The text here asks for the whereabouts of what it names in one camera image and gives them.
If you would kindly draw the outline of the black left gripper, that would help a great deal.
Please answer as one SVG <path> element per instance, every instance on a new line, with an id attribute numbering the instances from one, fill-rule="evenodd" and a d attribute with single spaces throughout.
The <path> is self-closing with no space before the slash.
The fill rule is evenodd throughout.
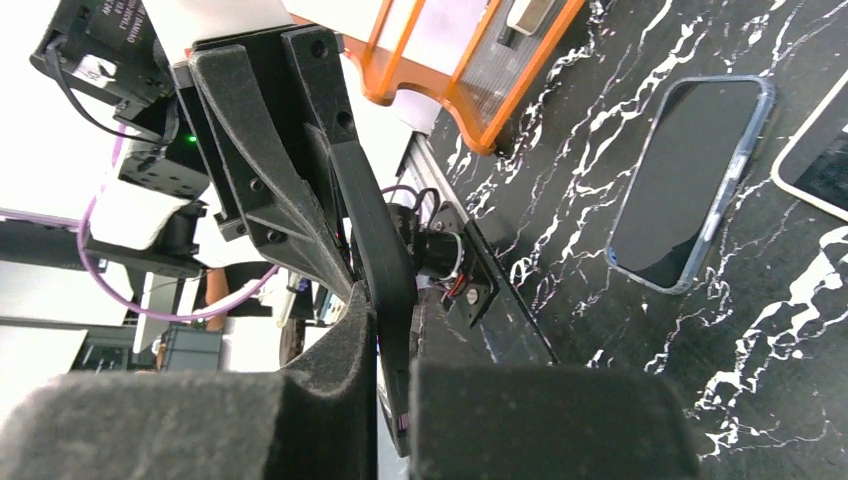
<path id="1" fill-rule="evenodd" d="M 319 25 L 296 25 L 282 41 L 307 121 L 318 130 L 336 216 L 345 218 L 358 198 L 361 145 L 337 35 Z M 286 151 L 246 48 L 195 52 L 175 69 L 177 138 L 163 153 L 132 143 L 120 178 L 193 202 L 213 186 L 222 207 L 215 219 L 226 241 L 249 235 L 266 261 L 350 296 L 351 273 L 323 207 Z"/>

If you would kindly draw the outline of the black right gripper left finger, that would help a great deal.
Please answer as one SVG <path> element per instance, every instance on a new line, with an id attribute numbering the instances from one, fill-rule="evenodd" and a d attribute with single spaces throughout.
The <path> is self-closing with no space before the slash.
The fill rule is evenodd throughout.
<path id="1" fill-rule="evenodd" d="M 68 374 L 1 433 L 5 479 L 373 479 L 375 319 L 363 285 L 284 368 Z"/>

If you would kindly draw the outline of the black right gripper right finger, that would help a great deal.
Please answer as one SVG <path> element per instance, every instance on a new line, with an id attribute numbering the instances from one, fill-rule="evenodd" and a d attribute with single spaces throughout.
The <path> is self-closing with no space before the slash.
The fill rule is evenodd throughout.
<path id="1" fill-rule="evenodd" d="M 413 479 L 699 479 L 676 395 L 642 373 L 421 362 Z"/>

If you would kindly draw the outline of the blue smartphone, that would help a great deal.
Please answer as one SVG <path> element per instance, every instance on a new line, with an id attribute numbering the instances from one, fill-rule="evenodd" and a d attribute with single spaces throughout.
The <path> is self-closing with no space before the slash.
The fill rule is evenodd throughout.
<path id="1" fill-rule="evenodd" d="M 755 75 L 671 85 L 608 237 L 611 269 L 667 295 L 691 287 L 775 98 Z"/>

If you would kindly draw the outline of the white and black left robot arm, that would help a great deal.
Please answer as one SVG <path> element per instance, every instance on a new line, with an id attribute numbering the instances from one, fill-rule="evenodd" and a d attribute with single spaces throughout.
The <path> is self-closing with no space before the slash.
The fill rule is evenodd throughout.
<path id="1" fill-rule="evenodd" d="M 370 179 L 334 32 L 278 1 L 1 5 L 1 184 L 82 188 L 85 257 L 199 273 L 212 191 L 216 233 L 345 297 Z"/>

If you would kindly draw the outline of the orange wooden shelf rack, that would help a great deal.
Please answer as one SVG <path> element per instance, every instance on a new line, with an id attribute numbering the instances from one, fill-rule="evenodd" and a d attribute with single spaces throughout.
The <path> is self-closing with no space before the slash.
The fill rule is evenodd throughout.
<path id="1" fill-rule="evenodd" d="M 402 91 L 446 110 L 464 143 L 491 153 L 519 101 L 587 7 L 570 1 L 287 1 L 297 21 L 341 34 L 369 101 Z"/>

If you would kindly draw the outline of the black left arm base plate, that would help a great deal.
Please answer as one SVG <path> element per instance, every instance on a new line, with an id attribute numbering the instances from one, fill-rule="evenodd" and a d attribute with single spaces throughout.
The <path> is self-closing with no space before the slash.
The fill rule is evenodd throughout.
<path id="1" fill-rule="evenodd" d="M 416 271 L 419 310 L 413 355 L 510 365 L 558 359 L 472 220 L 440 192 L 406 185 L 383 191 Z"/>

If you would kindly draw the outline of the aluminium frame rail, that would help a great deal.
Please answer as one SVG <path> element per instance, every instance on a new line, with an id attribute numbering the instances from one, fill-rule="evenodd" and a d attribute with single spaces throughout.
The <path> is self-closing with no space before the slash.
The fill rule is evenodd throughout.
<path id="1" fill-rule="evenodd" d="M 417 191 L 427 187 L 439 188 L 440 175 L 427 137 L 423 133 L 413 133 L 399 166 L 398 183 Z"/>

